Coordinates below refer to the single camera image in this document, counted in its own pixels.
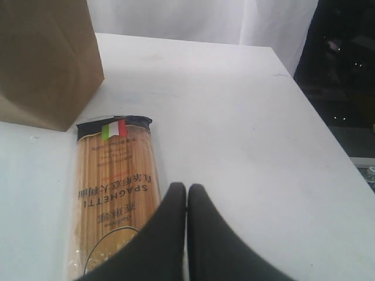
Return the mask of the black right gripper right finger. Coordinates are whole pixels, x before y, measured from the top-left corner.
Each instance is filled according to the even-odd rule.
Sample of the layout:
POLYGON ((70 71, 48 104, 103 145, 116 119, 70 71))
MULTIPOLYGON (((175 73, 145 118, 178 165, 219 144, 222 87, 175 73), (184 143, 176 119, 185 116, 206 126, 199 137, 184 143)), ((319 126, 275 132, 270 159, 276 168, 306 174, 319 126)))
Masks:
POLYGON ((241 240, 200 184, 187 197, 187 254, 190 280, 291 280, 241 240))

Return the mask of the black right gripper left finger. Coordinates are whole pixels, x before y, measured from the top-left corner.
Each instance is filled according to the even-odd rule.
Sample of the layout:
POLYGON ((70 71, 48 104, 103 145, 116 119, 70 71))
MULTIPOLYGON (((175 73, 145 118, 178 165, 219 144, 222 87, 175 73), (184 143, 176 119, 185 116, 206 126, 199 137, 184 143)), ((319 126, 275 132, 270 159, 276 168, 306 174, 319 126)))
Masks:
POLYGON ((171 183, 140 232, 80 280, 183 280, 186 188, 171 183))

